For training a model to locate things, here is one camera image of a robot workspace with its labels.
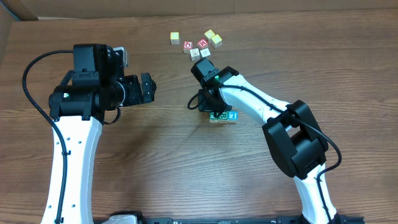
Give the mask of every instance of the wooden table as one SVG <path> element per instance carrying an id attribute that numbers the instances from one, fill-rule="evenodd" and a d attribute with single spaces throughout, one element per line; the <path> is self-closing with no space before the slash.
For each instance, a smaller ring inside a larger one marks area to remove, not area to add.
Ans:
<path id="1" fill-rule="evenodd" d="M 14 23 L 0 74 L 0 223 L 39 223 L 49 191 L 52 130 L 25 97 L 22 72 L 36 56 L 80 43 L 124 46 L 126 75 L 150 72 L 157 83 L 153 103 L 123 108 L 103 128 L 95 218 L 118 210 L 173 218 L 299 215 L 295 184 L 274 164 L 259 125 L 243 113 L 235 125 L 211 124 L 187 110 L 200 86 L 169 33 L 197 42 L 208 29 L 223 38 L 210 48 L 217 67 L 232 66 L 277 99 L 307 102 L 339 145 L 343 163 L 326 175 L 339 213 L 398 222 L 397 21 L 398 9 Z M 49 94 L 72 68 L 71 55 L 54 55 L 29 73 L 28 89 L 47 112 Z M 327 152 L 329 166 L 335 155 Z"/>

